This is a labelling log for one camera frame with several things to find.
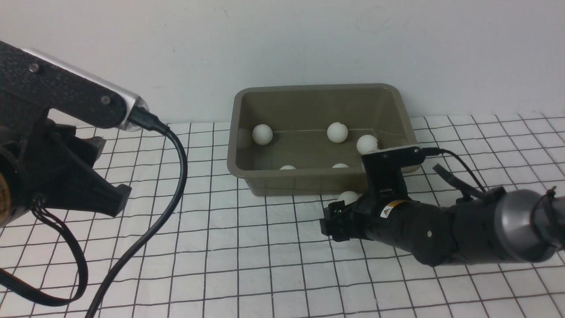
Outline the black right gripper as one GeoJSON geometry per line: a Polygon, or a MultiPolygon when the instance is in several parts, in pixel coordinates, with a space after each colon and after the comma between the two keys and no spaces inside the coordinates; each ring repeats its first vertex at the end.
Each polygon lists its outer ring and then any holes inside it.
{"type": "Polygon", "coordinates": [[[424,204],[418,201],[377,202],[364,195],[345,205],[330,203],[323,209],[320,231],[335,242],[372,240],[397,248],[411,247],[409,231],[424,204]]]}

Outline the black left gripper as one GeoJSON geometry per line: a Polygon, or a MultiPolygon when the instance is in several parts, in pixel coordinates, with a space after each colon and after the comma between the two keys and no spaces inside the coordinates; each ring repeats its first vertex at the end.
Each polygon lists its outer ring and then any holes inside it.
{"type": "Polygon", "coordinates": [[[105,139],[80,138],[76,130],[46,110],[1,107],[1,225],[39,207],[111,217],[124,210],[131,187],[94,171],[105,139]]]}

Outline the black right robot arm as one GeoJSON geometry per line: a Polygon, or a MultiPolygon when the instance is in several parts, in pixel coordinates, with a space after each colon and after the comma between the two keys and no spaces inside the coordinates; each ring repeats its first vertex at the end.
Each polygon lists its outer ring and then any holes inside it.
{"type": "Polygon", "coordinates": [[[371,240],[406,251],[420,264],[544,262],[564,249],[564,197],[554,189],[506,192],[450,207],[364,195],[324,209],[321,233],[335,242],[371,240]]]}

